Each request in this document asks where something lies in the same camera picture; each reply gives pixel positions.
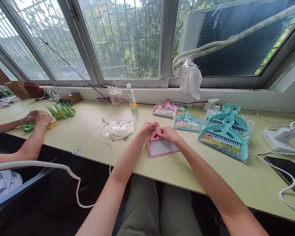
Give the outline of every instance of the plastic bottle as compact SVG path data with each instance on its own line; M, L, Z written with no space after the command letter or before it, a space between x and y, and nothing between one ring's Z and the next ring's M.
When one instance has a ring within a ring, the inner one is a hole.
M131 88L131 84L127 84L127 97L130 103L131 111L137 111L138 110L137 101L135 100L134 91Z
M0 85L0 92L2 92L3 95L6 96L10 96L11 93L9 92L9 90L7 90L5 87L3 87L2 85Z

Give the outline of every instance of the dustpan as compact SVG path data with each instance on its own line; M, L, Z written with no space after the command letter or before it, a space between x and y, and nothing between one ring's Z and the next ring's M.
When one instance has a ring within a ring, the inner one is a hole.
M159 133L162 133L161 127L157 122L154 122L154 124L157 124L157 126L155 127L155 131L148 137L147 142L151 158L180 152L175 144L158 136Z
M223 106L222 106L222 113L229 113L229 111L230 111L230 106L231 106L232 104L230 104L230 103L226 103L226 104L224 104ZM204 124L206 125L206 123L207 123L207 121L208 121L208 119L210 118L210 116L207 116L206 118L205 118L205 120L204 120Z
M176 107L170 104L170 99L166 99L166 103L160 103L155 106L153 115L174 118L176 116Z
M220 113L214 116L211 116L207 123L211 125L221 125L224 122L225 118L231 118L234 120L234 124L232 126L233 129L240 132L243 136L250 136L250 129L247 122L237 115L240 110L239 105L231 105L228 113Z
M198 118L189 115L188 110L184 110L183 115L175 117L174 128L200 133L203 128L203 124Z
M244 137L232 128L234 120L225 118L222 125L211 125L202 130L198 141L246 163L248 144Z

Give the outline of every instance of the white bristles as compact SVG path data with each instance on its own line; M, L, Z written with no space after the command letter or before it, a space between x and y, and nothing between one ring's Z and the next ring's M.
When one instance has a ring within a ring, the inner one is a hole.
M174 110L167 109L167 108L157 108L153 114L158 115L158 116L173 118L174 117Z
M175 152L179 152L178 147L166 139L157 139L151 141L151 157L164 156Z

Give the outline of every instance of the light green desk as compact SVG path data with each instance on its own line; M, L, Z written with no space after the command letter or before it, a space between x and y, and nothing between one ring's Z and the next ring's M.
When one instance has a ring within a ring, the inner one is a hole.
M26 106L33 107L35 103L33 102L32 105L27 103ZM79 156L108 165L110 162L109 145L105 139L98 135L98 128L102 124L102 117L107 121L132 118L133 115L129 105L122 104L116 108L106 102L83 100L75 104L74 107L77 109L76 116L61 120L58 126L47 131L44 144L68 152L78 148L82 150ZM172 119L153 116L153 106L139 105L138 108L139 112L135 117L134 133L126 140L111 142L113 165L134 139L145 121L159 122L161 126L173 125ZM38 104L35 109L47 111L43 104ZM201 108L190 108L189 111L191 115L204 121L205 112ZM26 116L28 112L29 109L22 113L15 113L6 119L2 115L0 116L0 124L20 119ZM255 111L240 111L240 114L246 115L255 122L249 144L249 160L246 164L198 142L197 133L182 130L177 132L223 177L248 207L295 221L295 211L285 205L278 194L281 189L287 186L286 183L270 166L254 156L255 153L271 151L260 136L260 131L269 124L257 118ZM283 117L278 113L268 112L260 115L270 117L272 120L293 121L289 116ZM106 134L106 132L107 127L101 131L102 134ZM7 133L25 139L30 135L18 129ZM292 140L292 144L295 146L295 139ZM288 158L295 162L295 157ZM196 180L190 165L180 152L151 159L146 144L140 153L134 173L206 194ZM286 194L285 198L295 206L294 192L291 191L290 194Z
M159 122L161 126L173 125L172 119L154 116L152 114L153 108L153 106L139 105L139 112L135 117L134 133L125 140L111 141L113 152L112 165L116 164L119 156L134 139L145 121ZM201 108L190 108L189 110L191 115L204 121L205 112ZM269 146L259 134L261 130L269 125L257 118L255 111L241 111L240 114L246 115L250 120L255 122L249 145L249 160L246 164L200 143L197 140L197 133L182 130L178 130L177 132L223 177L248 207L295 221L295 211L285 205L279 197L279 191L287 187L286 183L269 165L255 157L255 153L270 151ZM275 119L279 119L278 114L267 114L275 115ZM108 118L108 121L131 117L132 113L129 105L123 104ZM287 118L281 118L281 120L291 121L291 119ZM104 127L100 131L101 134L106 134L107 127ZM110 162L109 144L98 135L98 130L93 132L78 149L82 150L79 156L107 165ZM288 158L295 162L295 157ZM146 143L140 153L134 173L194 192L206 194L196 180L190 165L180 152L167 156L150 158ZM285 198L295 206L294 192L291 191L291 194L286 194Z
M35 103L36 102L27 104L27 107L34 107ZM107 119L119 107L114 107L106 102L101 103L98 101L82 100L75 104L74 108L77 111L74 117L60 120L55 128L46 131L45 145L73 152L102 124L102 118ZM39 103L34 110L43 110L50 113L46 105ZM28 109L23 113L1 120L0 124L21 119L25 117L29 111ZM30 136L30 133L24 133L21 129L14 129L7 133L24 139Z
M29 110L27 108L22 107L22 103L23 101L16 101L9 107L0 108L0 121Z

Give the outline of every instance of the yellow item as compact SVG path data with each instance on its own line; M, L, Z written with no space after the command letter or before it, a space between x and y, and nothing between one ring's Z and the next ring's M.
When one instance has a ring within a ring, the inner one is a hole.
M47 125L46 129L52 129L52 128L56 127L58 124L59 124L58 121L51 122L49 125Z
M137 108L137 103L132 103L132 104L131 104L131 108L132 108L132 109L136 109L136 108Z

